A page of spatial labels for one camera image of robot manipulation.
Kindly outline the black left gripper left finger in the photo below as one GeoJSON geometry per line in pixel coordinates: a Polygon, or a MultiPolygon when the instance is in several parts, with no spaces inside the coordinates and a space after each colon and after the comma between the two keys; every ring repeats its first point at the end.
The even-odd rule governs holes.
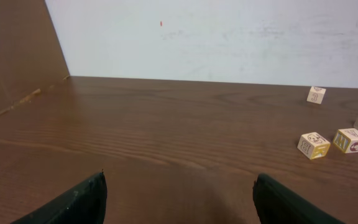
{"type": "Polygon", "coordinates": [[[16,224],[102,224],[106,215],[107,184],[103,172],[97,172],[16,220],[16,224]]]}

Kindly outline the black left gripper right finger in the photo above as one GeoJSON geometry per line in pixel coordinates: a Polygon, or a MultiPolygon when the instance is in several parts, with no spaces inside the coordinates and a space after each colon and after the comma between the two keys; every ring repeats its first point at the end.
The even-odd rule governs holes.
{"type": "Polygon", "coordinates": [[[261,224],[342,223],[267,174],[258,175],[252,198],[261,224]]]}

